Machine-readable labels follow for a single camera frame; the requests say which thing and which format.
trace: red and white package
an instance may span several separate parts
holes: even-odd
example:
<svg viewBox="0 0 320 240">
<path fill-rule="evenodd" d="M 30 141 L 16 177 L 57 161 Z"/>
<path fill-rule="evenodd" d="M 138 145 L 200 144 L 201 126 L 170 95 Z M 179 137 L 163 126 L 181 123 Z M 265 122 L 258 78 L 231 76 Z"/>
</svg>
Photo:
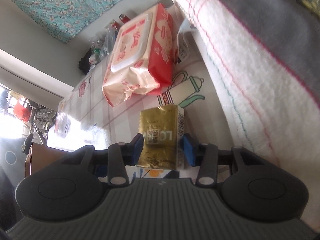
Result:
<svg viewBox="0 0 320 240">
<path fill-rule="evenodd" d="M 172 17 L 158 4 L 124 24 L 111 54 L 102 91 L 111 106 L 132 93 L 160 94 L 172 81 Z"/>
</svg>

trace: cardboard box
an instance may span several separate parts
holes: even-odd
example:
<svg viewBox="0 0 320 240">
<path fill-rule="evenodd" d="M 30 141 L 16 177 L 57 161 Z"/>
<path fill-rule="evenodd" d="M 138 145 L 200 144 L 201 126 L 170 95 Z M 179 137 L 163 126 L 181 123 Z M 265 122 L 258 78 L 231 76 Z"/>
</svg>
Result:
<svg viewBox="0 0 320 240">
<path fill-rule="evenodd" d="M 137 166 L 146 169 L 182 170 L 184 154 L 180 141 L 184 134 L 184 110 L 165 105 L 140 112 L 139 132 L 144 147 Z"/>
<path fill-rule="evenodd" d="M 30 153 L 25 162 L 25 177 L 57 161 L 63 157 L 65 153 L 66 152 L 62 150 L 32 143 Z"/>
</svg>

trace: bottle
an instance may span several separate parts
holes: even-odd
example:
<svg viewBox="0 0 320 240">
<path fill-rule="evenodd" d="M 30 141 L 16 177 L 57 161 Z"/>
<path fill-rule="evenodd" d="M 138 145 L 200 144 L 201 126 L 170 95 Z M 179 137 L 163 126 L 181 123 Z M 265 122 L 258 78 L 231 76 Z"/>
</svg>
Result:
<svg viewBox="0 0 320 240">
<path fill-rule="evenodd" d="M 127 15 L 124 15 L 124 14 L 121 14 L 121 15 L 119 16 L 119 19 L 120 19 L 120 21 L 122 21 L 123 23 L 127 23 L 128 21 L 131 20 Z"/>
<path fill-rule="evenodd" d="M 110 22 L 110 25 L 112 26 L 112 27 L 114 27 L 117 31 L 119 31 L 119 29 L 120 29 L 120 24 L 118 23 L 118 22 L 116 22 L 115 20 L 112 20 L 111 22 Z"/>
</svg>

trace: red bag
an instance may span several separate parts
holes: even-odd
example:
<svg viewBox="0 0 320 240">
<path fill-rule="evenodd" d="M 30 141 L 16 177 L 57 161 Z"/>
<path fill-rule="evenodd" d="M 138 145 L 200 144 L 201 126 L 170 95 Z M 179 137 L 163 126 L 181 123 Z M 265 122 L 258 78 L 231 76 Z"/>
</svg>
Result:
<svg viewBox="0 0 320 240">
<path fill-rule="evenodd" d="M 23 122 L 29 122 L 31 111 L 18 102 L 13 107 L 13 114 Z"/>
</svg>

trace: plastic bag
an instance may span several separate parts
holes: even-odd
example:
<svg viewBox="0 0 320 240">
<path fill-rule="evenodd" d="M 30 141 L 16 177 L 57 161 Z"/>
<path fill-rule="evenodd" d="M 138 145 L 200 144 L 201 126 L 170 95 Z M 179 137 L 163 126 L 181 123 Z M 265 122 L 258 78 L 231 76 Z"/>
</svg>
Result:
<svg viewBox="0 0 320 240">
<path fill-rule="evenodd" d="M 96 36 L 90 39 L 91 41 L 91 51 L 95 49 L 101 49 L 106 38 L 107 30 L 102 30 L 96 34 Z"/>
<path fill-rule="evenodd" d="M 13 114 L 23 122 L 29 122 L 31 111 L 24 108 L 20 103 L 16 103 L 13 107 Z"/>
<path fill-rule="evenodd" d="M 101 48 L 100 55 L 99 55 L 99 60 L 101 61 L 105 56 L 109 55 L 111 51 L 113 50 L 113 47 L 116 42 L 116 38 L 118 35 L 118 30 L 113 27 L 111 24 L 108 24 L 106 27 L 107 34 L 106 38 L 104 40 L 104 44 Z"/>
<path fill-rule="evenodd" d="M 95 65 L 100 62 L 99 60 L 99 55 L 100 55 L 100 49 L 96 48 L 92 51 L 92 54 L 89 58 L 89 64 L 90 65 Z"/>
</svg>

